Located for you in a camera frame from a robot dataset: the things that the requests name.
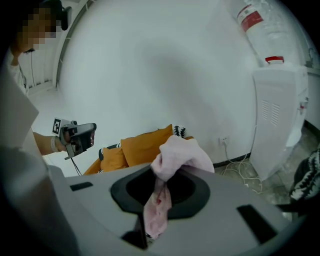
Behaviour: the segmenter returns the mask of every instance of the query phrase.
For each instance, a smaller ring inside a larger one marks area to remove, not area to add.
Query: bracelet
[[[53,152],[60,152],[60,151],[58,150],[57,146],[56,146],[56,138],[59,139],[58,136],[52,136],[52,138],[51,138],[51,150],[52,150]]]

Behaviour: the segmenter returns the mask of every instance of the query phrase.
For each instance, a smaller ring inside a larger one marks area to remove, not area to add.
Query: red handle
[[[265,61],[270,64],[270,61],[282,61],[282,63],[285,63],[285,58],[283,56],[271,56],[268,58],[265,58]]]

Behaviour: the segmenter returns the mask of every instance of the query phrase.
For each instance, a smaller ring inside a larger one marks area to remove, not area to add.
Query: electrical outlet
[[[219,144],[223,146],[224,144],[228,145],[230,136],[220,137]]]

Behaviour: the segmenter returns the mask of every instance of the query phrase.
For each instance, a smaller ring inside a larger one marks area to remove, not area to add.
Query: white cable
[[[244,184],[244,185],[246,185],[246,180],[259,180],[259,181],[260,181],[260,192],[254,190],[254,189],[251,189],[251,190],[253,190],[253,191],[256,192],[257,194],[261,194],[261,193],[262,193],[262,181],[261,181],[261,179],[260,179],[259,177],[251,177],[251,178],[249,178],[248,175],[247,175],[247,172],[246,172],[246,166],[245,166],[245,164],[250,165],[251,167],[253,167],[250,163],[244,162],[244,160],[247,158],[247,155],[248,155],[248,154],[245,154],[244,158],[243,158],[241,161],[231,161],[231,160],[229,159],[228,153],[227,153],[227,144],[224,142],[223,145],[224,145],[225,156],[226,156],[226,158],[228,159],[228,161],[229,161],[230,163],[227,164],[227,166],[225,167],[225,169],[222,171],[221,175],[222,175],[222,176],[225,175],[226,171],[234,171],[234,172],[236,172],[237,174],[240,175],[240,177],[242,178],[242,181],[243,181],[243,184]],[[232,165],[232,164],[239,164],[239,165],[238,165],[238,170],[232,169],[232,168],[228,168],[229,165]],[[241,169],[240,169],[240,166],[241,166],[241,165],[244,166],[244,173],[245,173],[245,176],[246,176],[246,177],[243,177],[243,175],[241,174]]]

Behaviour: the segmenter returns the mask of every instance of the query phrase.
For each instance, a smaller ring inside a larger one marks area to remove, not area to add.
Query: pillow
[[[121,147],[112,149],[103,148],[103,160],[100,165],[101,170],[110,172],[127,167],[129,167],[129,165]]]
[[[173,135],[172,124],[167,128],[121,140],[121,147],[128,165],[151,163],[160,154],[159,147]]]

